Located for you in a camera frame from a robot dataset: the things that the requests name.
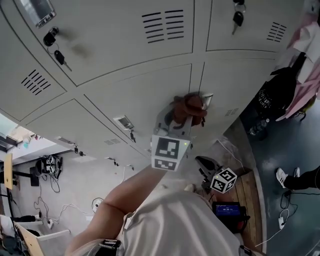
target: water bottle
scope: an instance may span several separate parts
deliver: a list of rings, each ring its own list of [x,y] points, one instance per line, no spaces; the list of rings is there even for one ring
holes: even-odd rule
[[[254,126],[252,126],[249,130],[249,134],[251,136],[256,136],[259,132],[263,131],[265,127],[267,127],[270,120],[267,118],[266,120],[260,120]]]

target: ventilation slot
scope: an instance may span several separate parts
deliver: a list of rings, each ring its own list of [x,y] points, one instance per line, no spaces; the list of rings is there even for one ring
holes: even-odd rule
[[[235,109],[229,109],[226,113],[225,113],[225,117],[228,117],[228,116],[232,116],[234,115],[235,113],[237,113],[239,108],[235,108]]]
[[[184,10],[167,10],[142,15],[148,44],[184,37]]]
[[[121,141],[119,141],[117,138],[113,138],[113,139],[110,139],[110,140],[106,140],[104,143],[107,143],[110,146],[110,145],[113,145],[113,144],[121,143]]]
[[[269,41],[280,43],[285,35],[286,30],[286,26],[273,22],[266,39]]]
[[[50,83],[35,69],[22,82],[23,87],[37,96],[43,90],[51,86]]]

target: blue screen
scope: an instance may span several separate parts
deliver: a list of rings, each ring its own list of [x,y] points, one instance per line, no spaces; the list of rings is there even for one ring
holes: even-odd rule
[[[240,215],[238,205],[216,205],[215,215],[217,216],[237,216]]]

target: brown stuffed toy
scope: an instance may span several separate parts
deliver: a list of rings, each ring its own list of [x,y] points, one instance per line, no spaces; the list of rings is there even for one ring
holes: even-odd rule
[[[173,120],[177,124],[184,124],[188,116],[193,116],[192,126],[199,125],[207,115],[207,111],[203,110],[203,102],[199,95],[189,93],[184,97],[174,97],[174,113]]]

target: white cube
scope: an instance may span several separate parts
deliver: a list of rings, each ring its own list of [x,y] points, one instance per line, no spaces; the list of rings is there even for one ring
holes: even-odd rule
[[[230,168],[227,168],[213,177],[210,188],[224,194],[232,189],[236,179],[237,175]]]

